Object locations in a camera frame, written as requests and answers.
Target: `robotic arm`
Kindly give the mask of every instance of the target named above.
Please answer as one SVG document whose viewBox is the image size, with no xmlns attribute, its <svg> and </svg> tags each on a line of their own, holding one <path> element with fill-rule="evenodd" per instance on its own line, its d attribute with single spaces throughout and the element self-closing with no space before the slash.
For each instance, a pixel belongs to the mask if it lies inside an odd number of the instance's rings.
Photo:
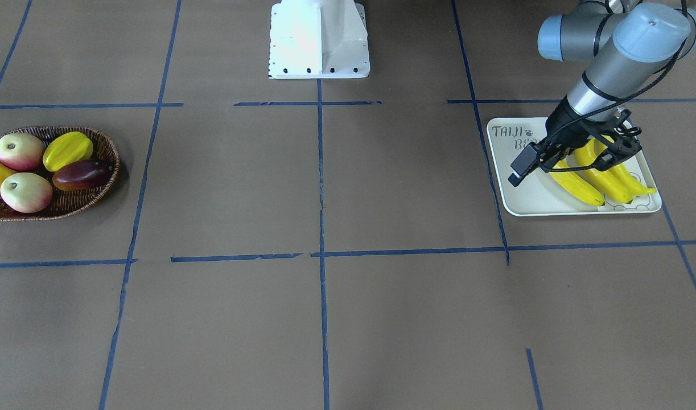
<svg viewBox="0 0 696 410">
<path fill-rule="evenodd" d="M 530 143 L 512 161 L 509 181 L 513 186 L 538 168 L 557 171 L 553 166 L 558 161 L 594 137 L 606 145 L 605 151 L 589 166 L 564 171 L 605 171 L 641 150 L 636 138 L 641 129 L 626 126 L 631 112 L 616 107 L 656 85 L 678 58 L 694 48 L 696 11 L 687 10 L 684 1 L 680 10 L 660 3 L 636 3 L 582 0 L 571 15 L 545 21 L 538 36 L 543 57 L 592 58 L 592 62 L 546 120 L 547 137 Z M 657 80 L 637 91 L 658 72 Z"/>
</svg>

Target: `white mounting plate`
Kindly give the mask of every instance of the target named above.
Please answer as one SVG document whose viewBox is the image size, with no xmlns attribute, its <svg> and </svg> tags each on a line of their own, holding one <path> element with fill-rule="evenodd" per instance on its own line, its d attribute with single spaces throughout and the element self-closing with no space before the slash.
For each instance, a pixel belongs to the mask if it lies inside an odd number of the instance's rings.
<svg viewBox="0 0 696 410">
<path fill-rule="evenodd" d="M 642 151 L 623 164 L 634 177 L 641 180 L 642 184 L 656 188 L 657 192 L 635 196 L 630 204 L 614 202 L 607 195 L 603 195 L 606 198 L 605 205 L 592 207 L 573 197 L 550 175 L 540 169 L 525 177 L 520 186 L 513 187 L 507 180 L 512 174 L 510 164 L 528 142 L 538 142 L 545 138 L 545 120 L 544 117 L 494 118 L 487 124 L 487 137 L 492 150 L 494 169 L 499 180 L 502 202 L 507 212 L 517 217 L 532 217 L 640 214 L 660 210 L 662 198 Z M 567 161 L 570 166 L 577 165 L 573 155 L 569 155 Z"/>
<path fill-rule="evenodd" d="M 365 7 L 355 4 L 363 26 L 365 27 Z M 272 26 L 279 13 L 280 3 L 272 5 Z M 311 67 L 316 58 L 322 55 L 299 55 L 294 50 L 280 47 L 270 38 L 269 44 L 269 78 L 304 79 L 304 78 L 365 78 L 370 73 L 370 60 L 368 55 L 368 40 L 346 41 L 337 50 L 325 56 L 324 70 Z"/>
</svg>

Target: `black cable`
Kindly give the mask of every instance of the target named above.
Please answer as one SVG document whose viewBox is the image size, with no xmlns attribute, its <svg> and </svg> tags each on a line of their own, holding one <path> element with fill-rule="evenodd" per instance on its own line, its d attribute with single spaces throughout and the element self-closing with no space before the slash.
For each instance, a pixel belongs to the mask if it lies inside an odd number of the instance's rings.
<svg viewBox="0 0 696 410">
<path fill-rule="evenodd" d="M 689 17 L 689 13 L 687 13 L 687 8 L 686 8 L 686 0 L 681 0 L 681 15 L 683 15 L 684 18 Z M 672 55 L 671 60 L 669 60 L 669 62 L 666 63 L 666 65 L 663 68 L 664 71 L 662 71 L 662 73 L 660 73 L 659 77 L 657 77 L 654 81 L 649 83 L 649 85 L 647 85 L 644 88 L 641 88 L 641 90 L 639 90 L 639 91 L 636 91 L 636 93 L 631 94 L 630 96 L 628 96 L 624 99 L 621 99 L 620 101 L 617 101 L 617 102 L 610 104 L 608 106 L 605 106 L 603 108 L 596 109 L 595 111 L 589 112 L 587 114 L 583 114 L 580 117 L 575 118 L 574 120 L 570 120 L 569 122 L 566 122 L 565 124 L 558 127 L 553 133 L 551 133 L 551 135 L 548 136 L 548 139 L 550 139 L 551 137 L 555 137 L 555 135 L 557 133 L 561 132 L 561 130 L 564 130 L 564 129 L 568 128 L 569 126 L 576 124 L 576 122 L 585 120 L 588 117 L 592 117 L 593 115 L 600 114 L 601 112 L 604 112 L 604 111 L 607 111 L 609 109 L 616 108 L 617 106 L 626 104 L 627 102 L 631 101 L 632 99 L 635 99 L 637 96 L 641 96 L 641 94 L 646 93 L 646 91 L 649 91 L 650 89 L 652 89 L 653 86 L 659 84 L 660 81 L 663 80 L 664 77 L 666 77 L 666 75 L 671 71 L 671 68 L 674 67 L 674 64 L 677 62 L 679 55 L 681 54 L 681 50 L 684 49 L 684 44 L 686 44 L 686 40 L 681 42 L 679 49 L 676 50 L 674 55 Z M 549 167 L 543 165 L 542 163 L 540 163 L 539 166 L 540 166 L 540 169 L 542 169 L 545 172 L 585 171 L 587 169 L 594 168 L 593 166 L 589 165 L 589 166 L 574 166 L 571 168 L 556 169 L 556 168 L 549 168 Z"/>
</svg>

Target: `white plastic bracket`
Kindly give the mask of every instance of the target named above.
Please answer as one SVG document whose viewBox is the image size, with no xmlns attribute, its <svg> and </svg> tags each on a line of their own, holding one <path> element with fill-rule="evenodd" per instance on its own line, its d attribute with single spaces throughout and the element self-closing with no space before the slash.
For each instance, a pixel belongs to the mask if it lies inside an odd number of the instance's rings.
<svg viewBox="0 0 696 410">
<path fill-rule="evenodd" d="M 269 77 L 363 78 L 370 73 L 365 8 L 353 0 L 272 6 Z"/>
</svg>

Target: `basket rim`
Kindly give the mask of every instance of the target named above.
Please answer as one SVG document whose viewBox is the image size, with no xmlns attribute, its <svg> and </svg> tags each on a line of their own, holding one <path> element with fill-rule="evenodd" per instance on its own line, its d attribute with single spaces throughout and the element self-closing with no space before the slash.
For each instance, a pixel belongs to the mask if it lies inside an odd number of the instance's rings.
<svg viewBox="0 0 696 410">
<path fill-rule="evenodd" d="M 89 132 L 97 134 L 99 137 L 104 138 L 104 140 L 108 143 L 109 148 L 113 151 L 113 156 L 114 156 L 114 164 L 113 164 L 113 175 L 110 176 L 110 179 L 107 184 L 103 186 L 103 189 L 98 192 L 97 195 L 95 195 L 94 198 L 92 198 L 88 203 L 85 205 L 82 205 L 82 207 L 77 208 L 76 210 L 72 210 L 70 212 L 67 212 L 66 214 L 62 215 L 54 215 L 54 216 L 37 216 L 36 213 L 34 214 L 22 214 L 22 218 L 0 218 L 0 222 L 25 222 L 25 221 L 39 221 L 39 220 L 60 220 L 62 218 L 67 218 L 72 215 L 79 214 L 82 211 L 88 210 L 89 208 L 93 207 L 96 203 L 100 202 L 100 200 L 106 195 L 109 190 L 113 187 L 114 182 L 116 181 L 118 174 L 120 173 L 120 168 L 121 168 L 121 156 L 120 152 L 118 151 L 117 145 L 113 142 L 113 139 L 109 137 L 106 133 L 102 132 L 102 130 L 90 127 L 87 125 L 29 125 L 26 127 L 19 127 L 15 128 L 13 130 L 9 130 L 9 132 L 2 133 L 0 135 L 0 140 L 2 137 L 5 135 L 9 135 L 10 133 L 17 133 L 17 132 L 27 132 L 27 130 L 61 130 L 61 129 L 67 129 L 67 128 L 74 128 L 75 130 L 88 130 Z"/>
</svg>

